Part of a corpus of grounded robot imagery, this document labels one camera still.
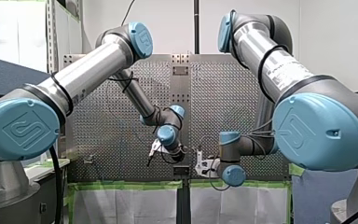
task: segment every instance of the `perforated metal panel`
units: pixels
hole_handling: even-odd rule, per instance
[[[243,69],[231,56],[195,55],[191,62],[190,143],[197,147],[202,136],[208,136],[201,142],[203,154],[215,155],[220,132],[247,133],[254,127],[258,85],[255,75]],[[288,164],[281,153],[262,161],[242,157],[241,164],[249,179],[283,180],[288,177]]]
[[[154,105],[170,104],[170,57],[156,56],[131,68]],[[71,181],[172,179],[172,166],[159,155],[146,167],[154,127],[141,124],[116,82],[105,81],[81,102],[72,122],[76,160]]]
[[[153,55],[131,69],[139,78],[152,104],[180,104],[186,108],[182,142],[196,147],[204,135],[204,155],[218,151],[221,131],[253,128],[258,86],[252,74],[225,55],[189,56],[188,76],[173,76],[177,62],[171,55]],[[139,113],[114,81],[104,84],[76,107],[67,126],[67,143],[72,157],[69,180],[170,180],[172,166],[156,155],[146,167],[147,155],[155,136],[154,127],[139,122]],[[185,162],[194,167],[195,158]],[[248,178],[282,180],[288,176],[281,154],[259,161],[242,159]],[[199,178],[192,173],[192,178]]]

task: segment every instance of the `metal frame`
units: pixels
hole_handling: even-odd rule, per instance
[[[58,71],[58,49],[57,49],[57,32],[55,20],[55,1],[47,0],[46,17],[47,17],[47,36],[48,36],[48,73],[53,74]]]

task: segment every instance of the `light blue joint cap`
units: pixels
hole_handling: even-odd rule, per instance
[[[150,57],[153,53],[152,35],[141,22],[129,23],[130,40],[138,56],[142,59]]]
[[[143,125],[146,125],[145,119],[144,119],[144,117],[142,117],[142,115],[139,116],[139,120],[141,121],[141,123]]]
[[[229,53],[231,18],[230,14],[226,14],[220,22],[219,36],[217,39],[217,47],[220,52]]]
[[[275,109],[272,126],[278,148],[300,167],[345,171],[358,166],[358,118],[332,98],[288,97]]]
[[[45,103],[27,98],[0,102],[0,161],[37,157],[59,134],[57,115]]]
[[[172,125],[161,126],[157,131],[157,138],[163,146],[170,146],[176,139],[176,132]]]
[[[179,105],[171,105],[170,109],[172,109],[176,114],[180,115],[180,117],[185,117],[185,110]]]
[[[245,182],[246,173],[239,165],[230,165],[223,171],[222,179],[231,187],[239,187]]]
[[[240,132],[221,132],[219,134],[219,144],[220,146],[233,143],[241,138]]]

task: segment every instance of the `metal pole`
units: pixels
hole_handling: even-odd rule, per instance
[[[200,54],[200,0],[194,0],[194,53]]]

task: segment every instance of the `black ring band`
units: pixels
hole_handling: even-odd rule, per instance
[[[303,79],[299,82],[297,82],[292,88],[290,88],[289,90],[287,90],[277,101],[277,103],[275,104],[275,106],[277,106],[282,100],[286,99],[288,96],[292,95],[293,93],[295,93],[296,91],[298,91],[299,89],[307,86],[308,84],[312,83],[312,82],[316,82],[316,81],[321,81],[321,80],[336,80],[333,77],[327,76],[327,75],[319,75],[319,76],[314,76],[314,77],[309,77],[306,79]]]
[[[61,89],[63,94],[66,97],[66,101],[68,102],[68,112],[66,113],[66,116],[70,116],[72,112],[74,111],[74,102],[72,101],[71,95],[69,95],[68,91],[60,84],[60,82],[55,78],[55,75],[57,73],[51,74],[51,79],[53,79],[54,83]]]
[[[263,58],[260,61],[260,64],[258,65],[258,68],[257,68],[257,81],[258,81],[260,90],[267,97],[267,99],[269,99],[272,103],[274,103],[274,101],[272,100],[271,96],[269,96],[266,88],[264,87],[263,67],[264,67],[264,63],[266,62],[269,55],[271,55],[273,52],[275,52],[275,50],[282,50],[282,49],[285,50],[286,52],[288,52],[288,48],[285,45],[275,45],[274,47],[272,47],[272,49],[267,50],[267,52],[264,54]]]
[[[45,104],[49,105],[54,110],[54,112],[56,112],[61,126],[65,124],[65,115],[61,112],[61,110],[57,107],[57,105],[50,98],[46,96],[45,93],[29,85],[24,85],[22,89],[30,92],[31,94],[39,98],[41,101],[43,101]]]

